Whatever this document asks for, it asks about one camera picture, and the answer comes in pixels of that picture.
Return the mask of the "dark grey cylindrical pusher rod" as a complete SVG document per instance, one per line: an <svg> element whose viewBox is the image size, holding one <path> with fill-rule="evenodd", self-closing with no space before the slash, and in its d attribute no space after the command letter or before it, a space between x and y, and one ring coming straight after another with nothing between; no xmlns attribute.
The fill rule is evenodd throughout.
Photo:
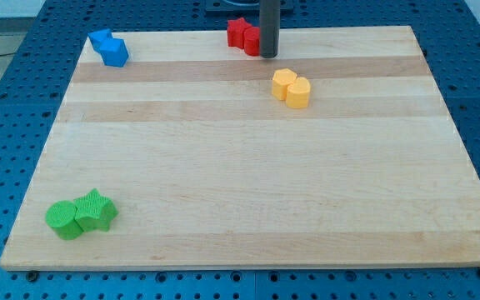
<svg viewBox="0 0 480 300"><path fill-rule="evenodd" d="M279 0L259 1L259 52L262 58L275 58L279 44Z"/></svg>

